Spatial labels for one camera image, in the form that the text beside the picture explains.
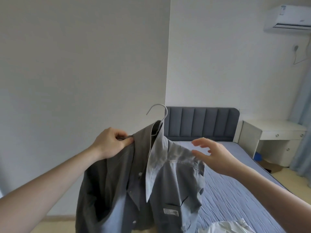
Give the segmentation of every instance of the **clothes hanger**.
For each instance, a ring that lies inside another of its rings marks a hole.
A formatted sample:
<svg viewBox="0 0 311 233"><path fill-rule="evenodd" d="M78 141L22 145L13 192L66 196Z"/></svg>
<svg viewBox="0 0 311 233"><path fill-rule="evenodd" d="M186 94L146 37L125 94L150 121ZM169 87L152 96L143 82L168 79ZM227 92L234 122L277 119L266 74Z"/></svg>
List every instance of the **clothes hanger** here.
<svg viewBox="0 0 311 233"><path fill-rule="evenodd" d="M148 110L148 112L146 113L146 115L148 115L149 112L150 112L150 110L151 110L154 106L156 106L156 105L162 105L162 106L165 108L165 113L164 113L164 118L161 120L161 122L160 122L160 124L159 124L158 130L156 131L156 133L155 133L154 135L151 135L151 136L157 136L157 135L158 135L158 133L159 133L159 131L160 131L160 128L161 128L161 124L164 122L166 116L167 116L168 113L169 113L168 110L167 110L167 107L166 107L165 105L163 105L163 104L154 104L154 105L151 106L151 108Z"/></svg>

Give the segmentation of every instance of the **hanger hook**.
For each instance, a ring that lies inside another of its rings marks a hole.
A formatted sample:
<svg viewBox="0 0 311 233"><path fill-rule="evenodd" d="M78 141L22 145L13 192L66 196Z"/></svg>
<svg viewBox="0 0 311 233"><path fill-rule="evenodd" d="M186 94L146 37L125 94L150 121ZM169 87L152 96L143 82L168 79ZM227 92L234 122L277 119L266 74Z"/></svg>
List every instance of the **hanger hook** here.
<svg viewBox="0 0 311 233"><path fill-rule="evenodd" d="M162 106L165 108L164 118L161 120L161 121L163 121L163 120L166 118L167 114L169 113L168 110L167 110L167 107L166 107L165 105L163 105L163 104L154 104L154 105L151 106L151 108L148 110L148 112L146 113L146 115L148 115L149 112L150 112L150 110L151 110L154 106L156 106L156 105L162 105Z"/></svg>

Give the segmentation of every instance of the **blue mattress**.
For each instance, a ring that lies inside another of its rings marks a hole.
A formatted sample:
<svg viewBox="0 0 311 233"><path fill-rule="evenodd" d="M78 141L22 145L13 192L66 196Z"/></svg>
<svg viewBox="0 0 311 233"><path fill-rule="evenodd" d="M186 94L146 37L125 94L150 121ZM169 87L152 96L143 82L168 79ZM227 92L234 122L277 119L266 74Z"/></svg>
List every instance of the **blue mattress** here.
<svg viewBox="0 0 311 233"><path fill-rule="evenodd" d="M207 153L207 148L194 147L190 141L177 141L187 149ZM239 161L255 169L261 175L283 187L266 170L261 168L234 142L222 143ZM243 218L256 233L285 233L256 198L238 181L220 175L205 166L205 189L199 211L197 229L206 229L213 222L236 221Z"/></svg>

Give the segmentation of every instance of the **forearm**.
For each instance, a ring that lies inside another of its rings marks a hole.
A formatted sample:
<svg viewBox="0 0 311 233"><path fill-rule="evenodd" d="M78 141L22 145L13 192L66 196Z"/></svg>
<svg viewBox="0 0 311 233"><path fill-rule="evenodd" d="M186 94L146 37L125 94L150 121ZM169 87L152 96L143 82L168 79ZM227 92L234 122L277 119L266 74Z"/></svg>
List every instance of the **forearm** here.
<svg viewBox="0 0 311 233"><path fill-rule="evenodd" d="M0 232L30 232L96 161L91 148L0 199Z"/></svg>
<svg viewBox="0 0 311 233"><path fill-rule="evenodd" d="M310 232L311 206L247 166L233 178L243 184L287 233Z"/></svg>

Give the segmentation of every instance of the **upholstered headboard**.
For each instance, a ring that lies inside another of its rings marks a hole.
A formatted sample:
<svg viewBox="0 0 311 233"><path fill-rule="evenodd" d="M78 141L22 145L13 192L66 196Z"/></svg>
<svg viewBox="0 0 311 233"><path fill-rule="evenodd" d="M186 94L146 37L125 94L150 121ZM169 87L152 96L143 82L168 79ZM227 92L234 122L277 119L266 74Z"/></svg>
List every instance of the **upholstered headboard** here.
<svg viewBox="0 0 311 233"><path fill-rule="evenodd" d="M240 112L235 108L167 107L164 135L171 141L205 137L233 141Z"/></svg>

